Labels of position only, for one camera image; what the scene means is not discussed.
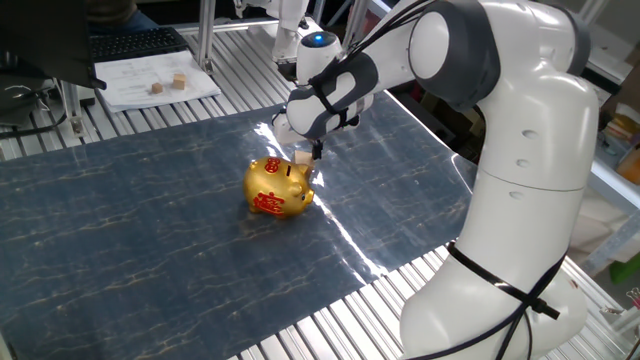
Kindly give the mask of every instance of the red chinese character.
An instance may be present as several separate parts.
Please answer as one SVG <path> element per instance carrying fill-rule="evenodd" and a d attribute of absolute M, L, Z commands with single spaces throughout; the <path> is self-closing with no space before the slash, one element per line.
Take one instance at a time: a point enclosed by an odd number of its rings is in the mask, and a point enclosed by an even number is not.
<path fill-rule="evenodd" d="M 278 158 L 269 158 L 267 160 L 267 165 L 264 166 L 264 169 L 269 173 L 275 173 L 278 171 L 278 164 L 280 164 L 280 159 Z"/>
<path fill-rule="evenodd" d="M 258 196 L 253 198 L 253 205 L 255 207 L 272 215 L 284 214 L 284 212 L 282 212 L 282 207 L 280 206 L 282 204 L 284 204 L 284 199 L 275 197 L 273 193 L 269 193 L 269 195 L 258 193 Z"/>

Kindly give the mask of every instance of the gold piggy bank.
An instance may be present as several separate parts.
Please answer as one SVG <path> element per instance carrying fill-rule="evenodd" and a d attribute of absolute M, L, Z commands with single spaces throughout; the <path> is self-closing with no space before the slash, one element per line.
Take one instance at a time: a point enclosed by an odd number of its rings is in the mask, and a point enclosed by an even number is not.
<path fill-rule="evenodd" d="M 243 186 L 249 210 L 279 219 L 301 214 L 313 201 L 310 176 L 309 166 L 276 157 L 252 162 L 244 174 Z"/>

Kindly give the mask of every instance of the computer monitor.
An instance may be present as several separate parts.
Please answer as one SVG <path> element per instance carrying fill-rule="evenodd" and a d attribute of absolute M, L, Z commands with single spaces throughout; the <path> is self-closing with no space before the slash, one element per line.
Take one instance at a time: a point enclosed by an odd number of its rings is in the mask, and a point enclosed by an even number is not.
<path fill-rule="evenodd" d="M 91 59 L 86 6 L 86 0 L 0 0 L 0 50 L 47 76 L 106 89 Z"/>

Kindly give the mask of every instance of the paper sheet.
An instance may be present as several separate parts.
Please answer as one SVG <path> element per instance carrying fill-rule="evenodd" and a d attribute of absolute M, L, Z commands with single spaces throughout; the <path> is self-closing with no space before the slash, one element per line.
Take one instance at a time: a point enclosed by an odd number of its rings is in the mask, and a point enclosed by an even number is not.
<path fill-rule="evenodd" d="M 220 88 L 200 69 L 189 51 L 95 66 L 98 78 L 107 83 L 107 90 L 100 92 L 112 111 L 143 109 L 220 94 Z M 172 87 L 175 74 L 186 75 L 185 90 Z M 152 93 L 154 83 L 162 84 L 164 91 Z"/>

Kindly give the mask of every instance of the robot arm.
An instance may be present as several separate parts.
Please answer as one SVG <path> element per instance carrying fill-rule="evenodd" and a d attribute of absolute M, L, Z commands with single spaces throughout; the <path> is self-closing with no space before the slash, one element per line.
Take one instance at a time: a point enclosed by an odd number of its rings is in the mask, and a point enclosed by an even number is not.
<path fill-rule="evenodd" d="M 298 26 L 304 19 L 309 0 L 233 0 L 236 14 L 242 17 L 247 6 L 261 7 L 267 14 L 279 20 L 276 42 L 273 46 L 273 61 L 291 62 L 296 58 L 300 43 Z"/>
<path fill-rule="evenodd" d="M 282 143 L 319 148 L 329 133 L 356 126 L 373 94 L 412 79 L 456 110 L 477 104 L 487 121 L 455 248 L 500 281 L 450 256 L 405 304 L 406 359 L 537 358 L 582 328 L 581 291 L 550 271 L 569 246 L 595 151 L 597 97 L 575 76 L 589 49 L 569 13 L 525 0 L 402 0 L 346 54 L 329 33 L 301 41 L 301 86 L 274 119 Z M 523 311 L 532 304 L 507 288 L 559 317 Z"/>

